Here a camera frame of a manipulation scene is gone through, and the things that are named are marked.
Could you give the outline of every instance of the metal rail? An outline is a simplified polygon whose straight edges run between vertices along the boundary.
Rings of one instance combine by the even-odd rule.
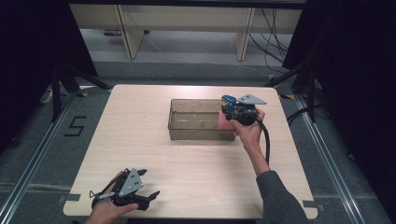
[[[296,103],[299,109],[306,108],[305,101],[301,95],[296,95]],[[323,160],[323,163],[326,167],[327,172],[329,173],[332,183],[337,190],[341,202],[346,209],[346,213],[349,216],[350,221],[352,223],[359,224],[366,223],[366,220],[364,219],[361,210],[358,207],[358,204],[353,198],[353,195],[350,192],[347,183],[344,181],[344,178],[341,176],[341,173],[338,170],[334,159],[332,158],[332,153],[327,148],[326,143],[324,142],[318,130],[317,124],[311,121],[311,118],[309,118],[307,113],[303,113],[303,118],[309,132],[311,133],[312,138],[314,139],[315,145],[317,146],[320,157]]]
[[[65,97],[64,109],[61,111],[59,117],[52,122],[47,129],[47,132],[41,140],[40,145],[38,145],[35,154],[32,159],[30,159],[29,164],[26,166],[18,182],[15,184],[14,189],[8,195],[6,202],[2,205],[0,211],[1,224],[7,224],[17,210],[25,191],[29,187],[29,183],[33,179],[35,172],[50,148],[50,144],[64,119],[67,108],[75,98],[76,96],[73,92],[70,92],[70,94]]]

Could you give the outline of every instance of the human hand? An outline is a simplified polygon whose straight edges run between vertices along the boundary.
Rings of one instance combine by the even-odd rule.
[[[107,189],[106,193],[110,193],[113,190],[114,185],[111,185]],[[86,224],[110,224],[119,219],[123,214],[134,211],[138,208],[137,203],[130,203],[124,206],[116,206],[109,198],[105,198],[96,203],[95,207],[92,209]]]
[[[256,108],[256,110],[259,112],[259,118],[263,120],[265,113],[259,108]],[[250,157],[256,175],[260,175],[271,170],[264,156],[262,155],[262,149],[260,148],[262,127],[260,127],[259,123],[254,121],[252,125],[244,126],[237,120],[232,119],[231,124],[237,130],[234,135],[239,135],[242,143],[244,144],[244,149]]]
[[[257,112],[259,112],[260,119],[264,119],[265,113],[256,108]],[[243,124],[239,123],[236,119],[231,120],[231,124],[235,127],[237,132],[234,133],[235,136],[239,135],[242,143],[244,144],[244,149],[247,153],[259,152],[261,153],[260,149],[260,136],[262,134],[262,128],[254,121],[252,125],[244,126]]]

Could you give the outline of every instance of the person's arm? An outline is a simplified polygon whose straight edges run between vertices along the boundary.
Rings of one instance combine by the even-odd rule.
[[[108,188],[106,193],[110,193],[114,185],[115,184]],[[96,203],[85,224],[110,224],[119,219],[123,214],[132,212],[137,208],[137,203],[116,206],[109,198],[106,198]]]
[[[264,112],[258,108],[257,110],[263,120]],[[250,126],[244,126],[234,119],[231,123],[237,130],[235,135],[239,135],[257,176],[256,181],[263,201],[264,223],[307,223],[303,208],[286,190],[277,173],[270,169],[262,155],[262,128],[257,121]]]

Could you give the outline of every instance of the gray carpet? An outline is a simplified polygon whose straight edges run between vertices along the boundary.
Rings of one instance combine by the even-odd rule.
[[[236,65],[215,64],[169,64],[169,63],[95,63],[101,80],[110,85],[162,84],[162,85],[212,85],[212,86],[262,86],[269,81],[266,75],[279,77],[264,66],[250,66],[248,69]],[[77,78],[80,85],[91,83]],[[279,84],[279,94],[291,94],[292,78]],[[63,123],[50,149],[37,170],[31,187],[25,193],[11,223],[72,223],[84,217],[67,217],[63,213],[66,195],[73,185],[85,152],[99,118],[106,105],[109,93],[90,92],[87,97],[76,97],[66,111]],[[286,116],[298,110],[291,99],[281,99]],[[39,106],[19,135],[20,145],[8,148],[0,156],[0,200],[7,198],[13,184],[18,181],[24,168],[50,126],[51,103]],[[390,223],[387,215],[367,184],[359,167],[346,157],[347,148],[339,136],[326,111],[316,109],[317,125],[331,150],[340,172],[368,223]],[[84,126],[79,136],[75,125]],[[329,178],[318,150],[307,130],[303,118],[298,117],[290,130],[297,146],[309,186],[320,210],[312,223],[350,223],[347,212]]]

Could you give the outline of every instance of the blue gripper component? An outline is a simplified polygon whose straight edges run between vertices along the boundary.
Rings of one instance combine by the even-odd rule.
[[[229,111],[233,111],[236,105],[236,98],[231,95],[223,95],[221,101],[225,102],[225,107]]]

